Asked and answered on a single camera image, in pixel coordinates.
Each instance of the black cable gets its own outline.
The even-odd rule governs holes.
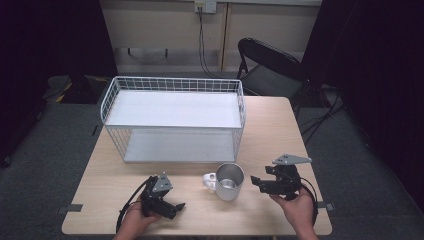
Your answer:
[[[312,225],[315,225],[315,222],[316,222],[317,217],[318,217],[318,199],[317,199],[317,195],[316,195],[316,192],[315,192],[315,188],[312,186],[312,184],[308,180],[306,180],[304,178],[301,178],[301,179],[307,181],[309,183],[309,185],[311,185],[312,190],[314,191],[314,194],[315,194],[315,197],[314,197],[314,195],[312,194],[311,190],[309,190],[309,188],[306,185],[301,184],[301,187],[303,189],[305,189],[306,192],[308,192],[309,196],[311,196],[312,205],[313,205]]]
[[[118,216],[118,220],[116,221],[116,232],[118,232],[119,228],[121,227],[121,223],[122,220],[124,219],[124,215],[127,212],[127,209],[134,203],[136,202],[140,202],[140,201],[135,201],[135,202],[131,202],[132,199],[135,197],[135,195],[137,195],[137,193],[140,191],[140,189],[142,189],[144,187],[144,185],[146,185],[146,183],[151,179],[151,177],[149,177],[146,181],[144,181],[138,188],[137,190],[135,190],[135,192],[133,193],[133,195],[130,197],[130,199],[128,199],[128,202],[125,203],[125,205],[122,207],[122,209],[119,211],[119,216]]]
[[[204,38],[203,38],[203,18],[202,18],[203,9],[201,7],[198,7],[197,10],[199,12],[199,21],[200,21],[200,32],[199,32],[200,66],[202,67],[203,72],[205,72],[206,75],[208,75],[210,78],[224,79],[223,77],[217,76],[217,75],[213,74],[211,71],[209,71],[208,66],[206,64],[205,42],[204,42]]]
[[[63,84],[63,86],[62,86],[61,88],[59,88],[59,90],[57,90],[56,92],[54,92],[54,93],[52,93],[52,94],[50,94],[50,95],[48,95],[48,96],[46,96],[46,97],[43,97],[43,99],[44,99],[44,100],[49,99],[49,98],[51,98],[51,97],[55,96],[56,94],[58,94],[58,93],[62,92],[62,91],[63,91],[63,89],[65,89],[65,88],[66,88],[66,86],[68,86],[68,83],[69,83],[69,75],[68,75],[68,79],[66,79],[65,84]]]
[[[315,127],[315,129],[312,131],[312,133],[309,135],[309,137],[306,139],[306,141],[304,141],[305,145],[308,144],[309,140],[312,138],[312,136],[315,134],[315,132],[318,130],[318,128],[321,126],[321,124],[326,119],[328,119],[330,116],[333,116],[334,114],[339,112],[344,107],[344,105],[341,105],[339,108],[334,110],[334,107],[336,106],[337,101],[340,98],[340,94],[341,94],[341,91],[339,91],[337,93],[337,96],[336,96],[336,99],[334,100],[334,103],[331,105],[331,107],[328,109],[328,111],[323,116],[318,117],[318,118],[313,118],[313,119],[311,119],[311,120],[309,120],[309,121],[307,121],[307,122],[305,122],[301,125],[301,126],[304,126],[305,124],[307,124],[310,121],[315,119],[315,122],[311,126],[309,126],[307,129],[303,130],[302,133],[301,133],[301,135],[304,135],[305,133],[307,133],[308,131],[310,131],[312,128]]]

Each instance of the table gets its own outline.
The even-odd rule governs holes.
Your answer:
[[[238,198],[220,200],[202,185],[202,176],[219,164],[143,163],[125,164],[103,128],[72,204],[82,204],[80,212],[68,212],[62,231],[70,235],[113,235],[119,210],[149,176],[166,172],[174,188],[164,200],[186,206],[173,219],[152,224],[146,235],[295,235],[280,206],[250,181],[254,175],[273,179],[265,166],[284,153],[307,157],[290,103],[280,97],[245,97],[246,125],[237,164],[245,172]],[[321,193],[311,165],[298,164],[299,174]],[[326,209],[320,209],[315,224],[318,235],[328,235],[332,226]]]

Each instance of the human hand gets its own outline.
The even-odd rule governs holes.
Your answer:
[[[270,194],[269,197],[281,206],[299,239],[318,239],[312,221],[313,200],[304,188],[300,188],[299,196],[291,201],[287,201],[279,195]]]
[[[142,203],[140,197],[138,197],[137,201],[128,207],[121,227],[113,240],[133,240],[141,236],[150,224],[162,218],[155,213],[145,217],[141,209]]]

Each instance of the white wire basket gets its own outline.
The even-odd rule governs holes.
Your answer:
[[[124,162],[235,162],[246,120],[238,79],[115,77],[102,121]]]

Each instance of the metal mug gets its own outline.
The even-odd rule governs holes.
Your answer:
[[[218,167],[216,173],[203,175],[203,185],[214,190],[216,195],[224,201],[237,198],[243,181],[243,169],[235,163],[224,163]]]

